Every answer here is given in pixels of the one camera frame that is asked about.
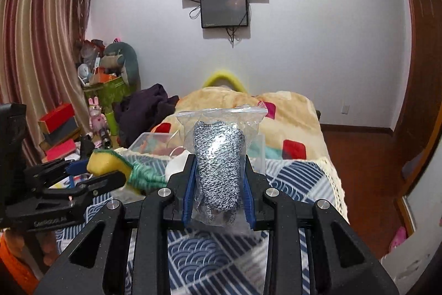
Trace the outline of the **green storage box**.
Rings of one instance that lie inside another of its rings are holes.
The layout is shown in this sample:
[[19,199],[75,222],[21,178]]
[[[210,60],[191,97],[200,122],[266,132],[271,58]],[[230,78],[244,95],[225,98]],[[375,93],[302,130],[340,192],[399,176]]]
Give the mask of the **green storage box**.
[[86,86],[83,88],[83,92],[86,100],[96,96],[104,111],[109,112],[113,110],[113,103],[120,103],[123,98],[134,93],[136,89],[136,85],[127,85],[120,76],[105,83]]

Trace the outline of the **pink rabbit figure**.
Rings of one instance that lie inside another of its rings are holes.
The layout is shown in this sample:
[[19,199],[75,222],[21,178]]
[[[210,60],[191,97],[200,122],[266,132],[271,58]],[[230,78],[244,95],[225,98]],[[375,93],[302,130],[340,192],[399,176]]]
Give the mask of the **pink rabbit figure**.
[[102,109],[99,104],[99,99],[97,96],[88,99],[89,104],[89,127],[93,134],[103,138],[103,135],[108,136],[107,119],[105,114],[103,114]]

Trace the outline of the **dark purple clothing pile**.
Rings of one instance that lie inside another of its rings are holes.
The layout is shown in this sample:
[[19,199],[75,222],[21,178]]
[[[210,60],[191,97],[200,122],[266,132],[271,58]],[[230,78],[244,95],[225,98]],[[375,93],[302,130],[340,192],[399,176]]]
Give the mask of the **dark purple clothing pile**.
[[143,132],[150,132],[167,116],[174,114],[179,96],[168,96],[161,84],[124,96],[112,104],[118,124],[118,140],[128,148]]

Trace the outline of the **striped red gold curtain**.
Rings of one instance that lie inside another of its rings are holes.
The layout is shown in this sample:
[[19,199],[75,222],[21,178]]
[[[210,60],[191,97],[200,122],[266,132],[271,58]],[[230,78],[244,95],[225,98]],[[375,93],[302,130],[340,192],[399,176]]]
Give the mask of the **striped red gold curtain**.
[[43,158],[38,121],[63,103],[88,126],[76,65],[91,0],[1,0],[1,102],[26,105],[22,152],[29,165]]

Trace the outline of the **yellow headboard cushion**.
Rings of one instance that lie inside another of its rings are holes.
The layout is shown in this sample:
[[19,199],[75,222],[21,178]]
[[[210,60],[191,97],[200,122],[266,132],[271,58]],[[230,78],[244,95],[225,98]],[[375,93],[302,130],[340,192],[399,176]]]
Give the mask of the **yellow headboard cushion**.
[[212,73],[205,81],[202,86],[203,88],[209,87],[226,87],[233,91],[246,93],[246,87],[239,80],[239,78],[227,71],[227,70],[217,70]]

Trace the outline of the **green yellow sponge toy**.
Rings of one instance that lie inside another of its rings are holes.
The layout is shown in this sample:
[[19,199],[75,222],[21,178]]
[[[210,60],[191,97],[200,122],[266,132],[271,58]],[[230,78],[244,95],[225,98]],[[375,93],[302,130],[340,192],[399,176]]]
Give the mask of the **green yellow sponge toy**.
[[90,156],[87,172],[95,177],[113,171],[120,171],[126,177],[126,186],[135,193],[147,194],[149,191],[165,187],[165,170],[172,160],[170,156],[151,153],[138,153],[128,149],[96,149]]

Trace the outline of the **green cylinder bottle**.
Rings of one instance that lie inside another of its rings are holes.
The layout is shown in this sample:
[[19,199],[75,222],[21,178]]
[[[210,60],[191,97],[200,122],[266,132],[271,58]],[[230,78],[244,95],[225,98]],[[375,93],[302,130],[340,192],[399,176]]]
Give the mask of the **green cylinder bottle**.
[[118,144],[119,126],[118,126],[118,123],[115,119],[114,112],[113,111],[107,112],[105,114],[105,117],[106,117],[107,126],[109,128],[109,133],[111,135],[112,142],[117,145]]

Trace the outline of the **wooden door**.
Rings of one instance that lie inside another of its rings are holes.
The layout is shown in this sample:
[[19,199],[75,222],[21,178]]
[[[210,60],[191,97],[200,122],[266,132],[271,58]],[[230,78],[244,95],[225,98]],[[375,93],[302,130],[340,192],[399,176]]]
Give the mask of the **wooden door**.
[[407,196],[421,178],[441,136],[441,0],[409,0],[411,63],[395,136],[403,159],[420,155],[399,195]]

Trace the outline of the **cream drawstring pouch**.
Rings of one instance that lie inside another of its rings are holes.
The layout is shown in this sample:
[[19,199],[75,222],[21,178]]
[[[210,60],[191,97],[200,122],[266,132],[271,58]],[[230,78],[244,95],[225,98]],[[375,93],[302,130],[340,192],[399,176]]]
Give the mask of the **cream drawstring pouch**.
[[186,161],[190,152],[184,150],[180,155],[172,158],[165,167],[165,181],[168,182],[170,177],[174,174],[180,173],[184,170]]

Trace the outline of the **grey plush dinosaur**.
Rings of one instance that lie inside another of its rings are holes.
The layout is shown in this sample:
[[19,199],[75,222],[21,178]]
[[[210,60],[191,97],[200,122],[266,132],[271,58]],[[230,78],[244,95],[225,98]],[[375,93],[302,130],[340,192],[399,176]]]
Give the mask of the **grey plush dinosaur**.
[[139,85],[139,64],[134,48],[125,42],[109,44],[103,51],[100,66],[106,70],[118,70],[128,86]]

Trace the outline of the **small black wall monitor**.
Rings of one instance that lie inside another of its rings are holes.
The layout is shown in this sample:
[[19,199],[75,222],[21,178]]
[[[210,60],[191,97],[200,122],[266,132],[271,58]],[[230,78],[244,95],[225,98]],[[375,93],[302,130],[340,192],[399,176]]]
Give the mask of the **small black wall monitor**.
[[200,0],[202,28],[236,28],[249,25],[248,0]]

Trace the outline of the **clear plastic storage box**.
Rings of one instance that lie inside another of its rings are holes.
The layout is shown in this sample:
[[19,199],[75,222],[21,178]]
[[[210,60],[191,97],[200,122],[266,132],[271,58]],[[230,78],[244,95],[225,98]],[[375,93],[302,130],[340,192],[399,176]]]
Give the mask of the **clear plastic storage box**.
[[[178,132],[156,133],[144,132],[128,149],[122,150],[122,155],[130,162],[147,165],[160,176],[165,176],[168,163],[185,150],[183,140]],[[264,135],[258,134],[251,141],[246,151],[255,172],[264,174],[265,140]]]

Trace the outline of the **beige patchwork blanket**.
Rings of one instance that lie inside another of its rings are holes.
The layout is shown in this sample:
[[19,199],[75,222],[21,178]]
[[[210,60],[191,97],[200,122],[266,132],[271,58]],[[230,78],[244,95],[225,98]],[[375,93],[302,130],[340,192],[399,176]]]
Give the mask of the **beige patchwork blanket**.
[[298,93],[277,91],[252,96],[224,87],[207,87],[181,98],[175,111],[229,109],[260,103],[266,105],[267,116],[259,132],[264,134],[266,147],[278,153],[276,158],[316,160],[330,156],[315,106]]

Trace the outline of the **red box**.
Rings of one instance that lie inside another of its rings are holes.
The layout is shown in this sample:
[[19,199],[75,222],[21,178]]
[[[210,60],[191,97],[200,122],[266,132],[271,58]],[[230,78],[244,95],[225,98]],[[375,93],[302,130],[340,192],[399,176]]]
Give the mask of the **red box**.
[[38,125],[43,134],[50,134],[75,116],[71,103],[63,103],[49,113],[45,114]]

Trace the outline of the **wall power socket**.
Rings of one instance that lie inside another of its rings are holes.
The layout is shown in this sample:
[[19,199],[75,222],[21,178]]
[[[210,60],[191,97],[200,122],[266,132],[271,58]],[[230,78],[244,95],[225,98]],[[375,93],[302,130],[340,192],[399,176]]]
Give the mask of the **wall power socket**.
[[344,105],[342,106],[342,114],[348,114],[349,113],[350,106]]

